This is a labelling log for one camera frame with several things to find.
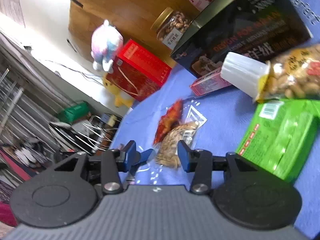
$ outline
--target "black circular joint cover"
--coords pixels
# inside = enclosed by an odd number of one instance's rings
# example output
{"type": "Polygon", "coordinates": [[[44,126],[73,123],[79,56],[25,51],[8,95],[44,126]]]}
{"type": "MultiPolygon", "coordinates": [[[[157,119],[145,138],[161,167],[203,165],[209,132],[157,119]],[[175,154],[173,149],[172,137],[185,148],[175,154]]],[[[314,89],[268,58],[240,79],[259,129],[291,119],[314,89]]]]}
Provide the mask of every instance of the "black circular joint cover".
{"type": "Polygon", "coordinates": [[[214,190],[212,200],[232,222],[246,228],[272,230],[292,224],[300,212],[299,192],[263,172],[240,172],[214,190]]]}
{"type": "Polygon", "coordinates": [[[10,207],[23,224],[56,228],[85,217],[96,202],[95,189],[79,175],[44,171],[14,190],[10,207]]]}

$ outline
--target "white plastic cup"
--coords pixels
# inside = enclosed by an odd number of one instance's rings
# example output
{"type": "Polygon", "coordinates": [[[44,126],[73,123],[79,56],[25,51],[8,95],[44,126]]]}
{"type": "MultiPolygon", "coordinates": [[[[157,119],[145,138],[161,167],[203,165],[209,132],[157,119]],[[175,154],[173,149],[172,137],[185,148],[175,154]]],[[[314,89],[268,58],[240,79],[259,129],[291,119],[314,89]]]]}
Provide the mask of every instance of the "white plastic cup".
{"type": "Polygon", "coordinates": [[[256,99],[265,85],[270,65],[229,52],[223,62],[221,77],[256,99]]]}

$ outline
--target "gray curtain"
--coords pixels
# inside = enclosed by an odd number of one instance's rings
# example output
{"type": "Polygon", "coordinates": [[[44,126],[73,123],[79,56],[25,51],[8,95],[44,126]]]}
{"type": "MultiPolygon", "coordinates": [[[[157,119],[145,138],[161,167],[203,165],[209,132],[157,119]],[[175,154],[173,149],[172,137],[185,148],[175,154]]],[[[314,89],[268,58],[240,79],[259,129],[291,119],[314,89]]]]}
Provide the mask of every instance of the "gray curtain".
{"type": "Polygon", "coordinates": [[[74,102],[47,80],[0,32],[0,142],[38,137],[44,142],[44,154],[53,160],[59,146],[48,129],[50,121],[74,102]]]}

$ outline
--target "yellow duck toy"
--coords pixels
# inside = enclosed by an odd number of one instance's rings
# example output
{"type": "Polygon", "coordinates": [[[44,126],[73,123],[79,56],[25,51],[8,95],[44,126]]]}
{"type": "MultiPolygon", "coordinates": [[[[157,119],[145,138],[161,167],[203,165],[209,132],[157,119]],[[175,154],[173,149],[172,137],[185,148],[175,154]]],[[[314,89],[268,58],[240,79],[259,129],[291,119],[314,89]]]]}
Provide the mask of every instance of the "yellow duck toy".
{"type": "Polygon", "coordinates": [[[116,85],[112,84],[107,79],[108,73],[106,73],[103,76],[103,85],[104,87],[113,95],[115,95],[115,106],[120,107],[122,105],[127,106],[130,108],[134,102],[134,98],[130,95],[128,95],[126,92],[122,91],[120,88],[118,88],[116,85]]]}

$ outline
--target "gold lid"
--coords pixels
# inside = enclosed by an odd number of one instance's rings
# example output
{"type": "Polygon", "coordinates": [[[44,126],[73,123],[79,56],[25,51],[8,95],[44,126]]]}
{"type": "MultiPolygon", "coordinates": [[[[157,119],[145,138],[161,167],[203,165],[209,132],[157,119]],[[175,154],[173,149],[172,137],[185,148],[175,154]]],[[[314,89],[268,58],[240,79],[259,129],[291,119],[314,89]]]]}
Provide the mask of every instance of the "gold lid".
{"type": "Polygon", "coordinates": [[[172,14],[173,9],[170,7],[167,7],[164,9],[164,11],[160,14],[160,16],[155,20],[153,25],[151,26],[150,30],[153,30],[154,32],[157,32],[162,24],[168,19],[168,17],[172,14]]]}

